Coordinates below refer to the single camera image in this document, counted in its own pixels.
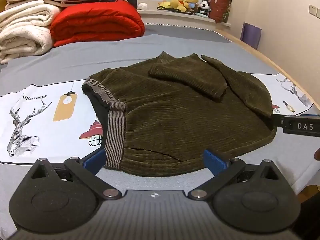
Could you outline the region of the right hand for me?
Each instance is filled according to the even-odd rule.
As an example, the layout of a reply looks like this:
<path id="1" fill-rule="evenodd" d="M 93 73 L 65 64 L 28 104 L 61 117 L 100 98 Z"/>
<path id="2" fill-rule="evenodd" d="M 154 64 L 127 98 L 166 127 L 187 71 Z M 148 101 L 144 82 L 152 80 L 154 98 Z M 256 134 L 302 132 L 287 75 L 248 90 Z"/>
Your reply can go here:
<path id="1" fill-rule="evenodd" d="M 314 159 L 320 161 L 320 148 L 314 153 Z"/>

